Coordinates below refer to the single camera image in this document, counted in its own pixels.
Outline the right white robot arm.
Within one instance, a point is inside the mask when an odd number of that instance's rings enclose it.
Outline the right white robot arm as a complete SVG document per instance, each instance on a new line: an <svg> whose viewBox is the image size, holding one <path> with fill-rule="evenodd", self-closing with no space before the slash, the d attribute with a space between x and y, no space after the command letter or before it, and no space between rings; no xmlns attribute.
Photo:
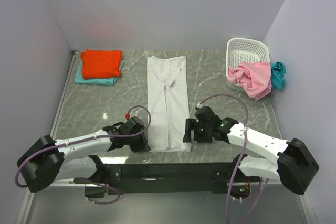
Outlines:
<svg viewBox="0 0 336 224"><path fill-rule="evenodd" d="M246 177L268 178L303 195L319 171L317 161L302 140L274 138L246 128L235 119L220 119L208 106L197 109L195 118L185 121L183 142L192 140L198 143L223 141L259 154L259 158L244 154L241 161L234 159L230 175L238 182Z"/></svg>

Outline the white t shirt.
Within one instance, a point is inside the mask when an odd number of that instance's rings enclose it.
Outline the white t shirt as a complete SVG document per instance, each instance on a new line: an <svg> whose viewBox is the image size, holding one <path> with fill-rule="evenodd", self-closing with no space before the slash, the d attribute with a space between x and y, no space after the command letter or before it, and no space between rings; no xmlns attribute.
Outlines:
<svg viewBox="0 0 336 224"><path fill-rule="evenodd" d="M184 143L186 119L190 116L186 57L147 59L147 96L151 123L148 144L152 152L189 152Z"/></svg>

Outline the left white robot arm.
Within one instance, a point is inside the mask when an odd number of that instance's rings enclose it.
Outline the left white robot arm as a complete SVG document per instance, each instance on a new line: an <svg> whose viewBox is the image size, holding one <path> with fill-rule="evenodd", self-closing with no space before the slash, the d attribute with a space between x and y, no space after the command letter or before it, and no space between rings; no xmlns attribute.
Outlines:
<svg viewBox="0 0 336 224"><path fill-rule="evenodd" d="M111 175L98 154L124 146L135 153L148 151L147 129L140 118L133 116L80 137L54 140L43 136L17 161L15 184L36 193L63 179L105 182Z"/></svg>

